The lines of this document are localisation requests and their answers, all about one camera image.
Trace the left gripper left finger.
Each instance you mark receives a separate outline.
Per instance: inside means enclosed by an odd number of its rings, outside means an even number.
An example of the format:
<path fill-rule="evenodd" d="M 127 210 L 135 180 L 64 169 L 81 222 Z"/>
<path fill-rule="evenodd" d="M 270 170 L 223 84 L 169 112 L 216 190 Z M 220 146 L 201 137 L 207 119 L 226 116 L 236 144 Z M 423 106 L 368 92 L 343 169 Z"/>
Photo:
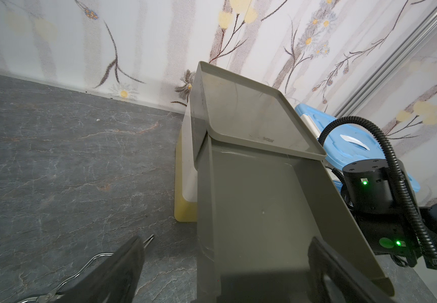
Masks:
<path fill-rule="evenodd" d="M 145 245 L 135 236 L 57 302 L 132 302 L 144 262 Z"/>

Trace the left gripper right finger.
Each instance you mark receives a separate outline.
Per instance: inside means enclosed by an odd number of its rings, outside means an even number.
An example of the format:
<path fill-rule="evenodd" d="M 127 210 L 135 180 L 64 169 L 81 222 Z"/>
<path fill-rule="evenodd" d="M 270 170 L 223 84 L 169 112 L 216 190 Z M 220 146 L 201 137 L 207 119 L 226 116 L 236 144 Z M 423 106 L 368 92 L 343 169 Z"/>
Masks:
<path fill-rule="evenodd" d="M 308 248 L 311 302 L 393 302 L 322 239 Z"/>

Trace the olive top drawer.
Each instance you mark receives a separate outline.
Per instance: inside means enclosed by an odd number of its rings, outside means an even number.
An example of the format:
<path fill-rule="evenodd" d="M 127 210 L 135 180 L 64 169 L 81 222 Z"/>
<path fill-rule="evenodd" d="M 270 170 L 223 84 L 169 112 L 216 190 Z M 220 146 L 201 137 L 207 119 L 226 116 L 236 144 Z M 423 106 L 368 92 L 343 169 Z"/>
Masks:
<path fill-rule="evenodd" d="M 206 136 L 198 168 L 198 302 L 314 302 L 313 239 L 395 295 L 323 164 Z"/>

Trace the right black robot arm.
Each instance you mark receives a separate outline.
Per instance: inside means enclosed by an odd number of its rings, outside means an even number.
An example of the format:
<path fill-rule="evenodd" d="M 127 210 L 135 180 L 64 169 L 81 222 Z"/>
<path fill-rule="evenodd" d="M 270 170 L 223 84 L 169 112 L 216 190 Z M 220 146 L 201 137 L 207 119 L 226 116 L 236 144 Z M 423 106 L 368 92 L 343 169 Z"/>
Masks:
<path fill-rule="evenodd" d="M 356 160 L 332 172 L 342 182 L 341 197 L 376 255 L 388 255 L 400 267 L 423 258 L 437 270 L 437 204 L 419 207 L 405 167 L 386 135 L 373 122 L 347 116 L 328 123 L 320 145 L 340 126 L 362 126 L 382 150 L 381 158 Z"/>

